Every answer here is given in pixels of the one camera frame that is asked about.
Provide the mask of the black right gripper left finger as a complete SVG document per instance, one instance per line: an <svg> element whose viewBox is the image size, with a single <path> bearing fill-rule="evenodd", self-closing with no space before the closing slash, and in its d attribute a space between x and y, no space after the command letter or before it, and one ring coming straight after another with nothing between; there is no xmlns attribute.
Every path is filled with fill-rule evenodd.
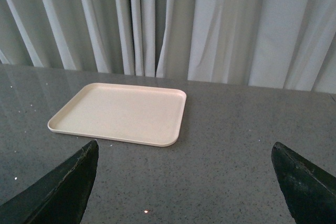
<svg viewBox="0 0 336 224"><path fill-rule="evenodd" d="M1 205L1 223L80 223L98 166L90 141L33 185Z"/></svg>

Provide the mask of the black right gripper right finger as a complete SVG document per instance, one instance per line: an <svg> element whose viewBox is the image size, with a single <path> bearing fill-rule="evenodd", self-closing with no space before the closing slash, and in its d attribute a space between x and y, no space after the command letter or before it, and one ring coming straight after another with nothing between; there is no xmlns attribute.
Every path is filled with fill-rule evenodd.
<svg viewBox="0 0 336 224"><path fill-rule="evenodd" d="M296 223L335 223L335 177L276 142L272 164Z"/></svg>

